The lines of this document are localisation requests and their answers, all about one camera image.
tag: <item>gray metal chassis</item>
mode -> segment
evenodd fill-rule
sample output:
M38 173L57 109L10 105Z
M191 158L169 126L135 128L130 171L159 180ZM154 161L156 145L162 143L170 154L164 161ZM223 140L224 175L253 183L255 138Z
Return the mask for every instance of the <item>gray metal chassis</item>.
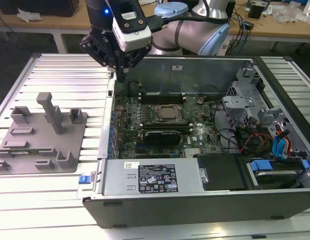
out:
M271 83L278 83L278 80L272 74L270 79L270 75L265 74L266 71L270 73L269 68L261 58L258 58L258 61L259 64L255 58L152 57L138 65L127 78L138 79L146 91L157 94L218 94L212 90L211 85L221 92L226 92L238 70L253 64L253 68L266 85L266 92L269 91L277 106L283 109L310 153L310 143L301 132L300 126L295 123L291 109L285 107L280 101L280 96L271 87ZM179 66L182 70L174 71L174 66ZM201 191L200 176L195 170L195 158L185 161L183 158L122 160L99 157L94 193L84 198L83 204L102 228L285 219L310 208L310 188ZM179 185L182 189L179 192L139 194L138 174L135 170L135 178L131 178L132 169L124 169L125 162L138 162L140 165L175 164L176 175L185 183ZM183 168L189 169L188 175L181 170Z

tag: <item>electronic equipment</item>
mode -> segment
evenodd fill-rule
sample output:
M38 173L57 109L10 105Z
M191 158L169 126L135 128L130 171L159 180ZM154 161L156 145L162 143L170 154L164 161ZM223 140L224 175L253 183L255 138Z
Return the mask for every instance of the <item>electronic equipment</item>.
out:
M41 15L71 17L79 6L79 0L0 0L3 14L18 14L18 8Z
M109 88L98 166L80 182L94 186L83 205L97 224L285 219L310 208L310 124L269 67L260 57L150 56Z
M262 12L265 10L265 8L266 6L263 2L252 2L248 12L248 17L252 19L260 19Z
M251 31L254 28L254 25L255 25L254 23L249 22L249 21L245 21L244 24L245 24L245 28L247 30L249 30L249 31Z

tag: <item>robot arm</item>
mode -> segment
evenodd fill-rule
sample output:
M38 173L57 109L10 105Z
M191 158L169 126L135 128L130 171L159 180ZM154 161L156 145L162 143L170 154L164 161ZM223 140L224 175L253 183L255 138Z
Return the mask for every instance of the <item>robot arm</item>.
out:
M179 20L224 21L210 17L206 0L206 16L171 18L145 17L138 0L86 0L86 6L91 28L80 47L99 64L115 71L119 82L125 80L129 67L135 67L151 50L152 33L163 25Z

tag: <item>blue latch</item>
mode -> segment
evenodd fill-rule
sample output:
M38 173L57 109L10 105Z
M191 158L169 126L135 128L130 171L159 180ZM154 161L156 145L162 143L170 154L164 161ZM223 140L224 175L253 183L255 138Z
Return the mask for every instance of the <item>blue latch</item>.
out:
M91 176L79 176L78 178L79 184L91 184Z
M273 167L269 160L254 160L250 163L250 167L253 170L253 172L256 171L267 171L267 170L273 170Z
M306 159L303 159L301 161L301 163L303 164L305 169L309 169L310 168L310 164L309 164L309 162Z
M284 149L287 147L287 143L284 138L279 138L275 136L272 146L273 155L279 160L285 160L286 158L283 157Z

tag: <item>slotted aluminum plate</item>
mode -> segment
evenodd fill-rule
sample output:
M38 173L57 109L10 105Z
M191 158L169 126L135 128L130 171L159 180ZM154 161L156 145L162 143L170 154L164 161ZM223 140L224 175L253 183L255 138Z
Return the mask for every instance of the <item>slotted aluminum plate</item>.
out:
M310 78L295 62L281 56L264 56L262 59L310 124ZM264 91L272 105L279 108L271 91L268 88Z

